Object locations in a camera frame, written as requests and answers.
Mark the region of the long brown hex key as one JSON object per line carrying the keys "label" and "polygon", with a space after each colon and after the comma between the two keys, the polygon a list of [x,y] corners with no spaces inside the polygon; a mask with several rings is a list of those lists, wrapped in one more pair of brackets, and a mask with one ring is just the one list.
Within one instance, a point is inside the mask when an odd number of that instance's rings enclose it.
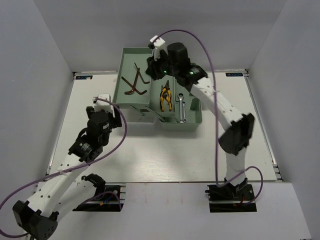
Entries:
{"label": "long brown hex key", "polygon": [[125,95],[131,95],[131,94],[133,94],[133,92],[134,92],[135,89],[136,89],[138,77],[139,77],[139,72],[138,72],[138,70],[136,70],[136,75],[135,75],[135,78],[134,78],[133,86],[131,87],[131,90],[124,92]]}

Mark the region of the yellow needle-nose pliers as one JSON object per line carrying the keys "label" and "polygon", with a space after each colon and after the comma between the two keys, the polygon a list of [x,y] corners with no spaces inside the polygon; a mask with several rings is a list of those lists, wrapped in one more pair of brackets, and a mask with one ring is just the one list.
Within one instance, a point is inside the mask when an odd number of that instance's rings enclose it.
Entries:
{"label": "yellow needle-nose pliers", "polygon": [[170,89],[169,80],[166,81],[166,84],[164,85],[164,87],[167,90],[167,96],[166,96],[165,100],[167,101],[168,106],[169,106],[169,111],[171,112],[173,109],[173,106],[172,106],[172,93],[171,93],[171,89]]}

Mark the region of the thin brown hex key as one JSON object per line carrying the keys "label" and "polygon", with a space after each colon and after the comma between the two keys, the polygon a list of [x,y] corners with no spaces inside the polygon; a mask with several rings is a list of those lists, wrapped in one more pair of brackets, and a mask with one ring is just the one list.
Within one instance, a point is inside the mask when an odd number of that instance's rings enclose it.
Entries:
{"label": "thin brown hex key", "polygon": [[123,76],[121,77],[121,79],[126,83],[128,84],[130,87],[131,87],[131,90],[130,91],[126,91],[124,94],[125,95],[131,95],[133,92],[136,92],[138,93],[139,95],[144,95],[146,94],[148,91],[147,90],[144,90],[144,91],[139,91],[136,89],[135,86],[133,86],[127,79],[125,79]]}

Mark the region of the green plastic toolbox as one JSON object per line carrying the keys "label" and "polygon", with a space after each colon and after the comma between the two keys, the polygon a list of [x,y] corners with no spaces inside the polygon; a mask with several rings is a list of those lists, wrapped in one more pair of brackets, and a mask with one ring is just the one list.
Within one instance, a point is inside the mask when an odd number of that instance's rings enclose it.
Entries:
{"label": "green plastic toolbox", "polygon": [[[151,55],[149,48],[123,48],[113,102],[121,108],[123,113],[127,114],[127,121],[138,123],[141,120],[159,120],[162,129],[165,131],[196,131],[203,122],[201,102],[181,87],[172,76],[165,76],[160,80],[153,80],[148,76],[146,74],[147,58]],[[134,63],[140,68],[144,80],[150,81],[149,84],[143,84],[140,76],[138,77],[136,89],[140,92],[147,90],[147,93],[143,95],[139,95],[135,91],[130,95],[125,94],[126,91],[130,91],[132,88],[121,77],[127,79],[132,85],[134,84],[137,72]],[[164,100],[164,112],[162,112],[160,109],[160,93],[167,80],[169,80],[171,90],[172,111],[169,111],[169,105]],[[180,122],[178,93],[183,93],[187,122]]]}

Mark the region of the large silver ratchet wrench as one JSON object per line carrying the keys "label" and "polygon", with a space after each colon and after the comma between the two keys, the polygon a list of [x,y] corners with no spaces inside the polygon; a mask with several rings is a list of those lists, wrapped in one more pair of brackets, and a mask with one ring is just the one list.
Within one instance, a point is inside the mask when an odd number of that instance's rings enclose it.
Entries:
{"label": "large silver ratchet wrench", "polygon": [[183,123],[184,122],[184,117],[183,117],[183,98],[184,95],[183,93],[178,93],[177,95],[178,100],[179,100],[179,118],[180,118],[180,122]]}

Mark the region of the yellow combination pliers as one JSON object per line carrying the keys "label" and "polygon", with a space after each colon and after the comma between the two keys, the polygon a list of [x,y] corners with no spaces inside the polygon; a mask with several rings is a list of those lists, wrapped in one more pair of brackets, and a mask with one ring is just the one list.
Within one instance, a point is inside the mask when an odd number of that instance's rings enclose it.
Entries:
{"label": "yellow combination pliers", "polygon": [[162,112],[165,111],[165,108],[164,108],[164,100],[167,98],[167,89],[162,85],[161,86],[161,92],[160,92],[160,100],[159,100],[159,107],[160,107],[160,110]]}

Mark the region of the small silver combination wrench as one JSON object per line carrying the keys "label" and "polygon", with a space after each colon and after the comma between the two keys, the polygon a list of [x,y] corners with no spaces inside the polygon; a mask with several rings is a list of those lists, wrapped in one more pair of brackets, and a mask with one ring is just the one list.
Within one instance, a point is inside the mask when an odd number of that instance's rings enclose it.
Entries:
{"label": "small silver combination wrench", "polygon": [[183,101],[182,102],[182,120],[184,123],[187,122],[187,118],[186,118],[186,103]]}

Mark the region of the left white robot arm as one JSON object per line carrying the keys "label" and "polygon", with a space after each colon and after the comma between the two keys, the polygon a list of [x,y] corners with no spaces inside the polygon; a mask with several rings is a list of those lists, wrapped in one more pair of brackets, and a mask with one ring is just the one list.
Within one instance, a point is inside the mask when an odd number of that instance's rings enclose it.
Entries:
{"label": "left white robot arm", "polygon": [[35,240],[49,239],[64,214],[89,197],[99,200],[105,196],[106,182],[97,174],[82,173],[100,158],[112,130],[127,123],[114,104],[88,106],[86,113],[87,126],[80,131],[57,171],[49,175],[40,190],[12,207],[17,225]]}

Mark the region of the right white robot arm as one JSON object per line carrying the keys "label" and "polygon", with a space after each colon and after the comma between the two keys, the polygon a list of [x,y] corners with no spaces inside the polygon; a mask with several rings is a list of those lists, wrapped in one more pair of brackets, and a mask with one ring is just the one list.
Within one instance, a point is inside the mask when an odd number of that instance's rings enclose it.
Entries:
{"label": "right white robot arm", "polygon": [[255,117],[235,108],[220,92],[214,82],[199,65],[192,63],[187,48],[181,42],[166,45],[165,42],[149,43],[152,55],[147,59],[145,71],[153,80],[172,76],[191,95],[198,98],[217,118],[224,132],[218,137],[226,154],[226,195],[236,200],[244,193],[248,183],[245,174],[245,156],[253,135]]}

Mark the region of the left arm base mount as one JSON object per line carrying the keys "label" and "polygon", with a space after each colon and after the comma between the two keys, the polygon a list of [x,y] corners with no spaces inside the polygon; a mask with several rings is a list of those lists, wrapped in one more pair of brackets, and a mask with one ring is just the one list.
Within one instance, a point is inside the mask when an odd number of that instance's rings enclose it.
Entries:
{"label": "left arm base mount", "polygon": [[102,177],[93,173],[83,175],[81,181],[94,187],[94,195],[73,209],[73,212],[121,212],[125,203],[125,184],[106,183]]}

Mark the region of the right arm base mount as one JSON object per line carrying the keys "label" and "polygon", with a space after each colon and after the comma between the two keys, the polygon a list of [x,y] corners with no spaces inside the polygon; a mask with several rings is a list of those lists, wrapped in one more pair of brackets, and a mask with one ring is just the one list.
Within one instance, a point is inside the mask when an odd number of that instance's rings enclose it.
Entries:
{"label": "right arm base mount", "polygon": [[209,211],[211,213],[253,213],[257,212],[255,194],[248,179],[233,186],[231,183],[223,187],[216,184],[207,186]]}

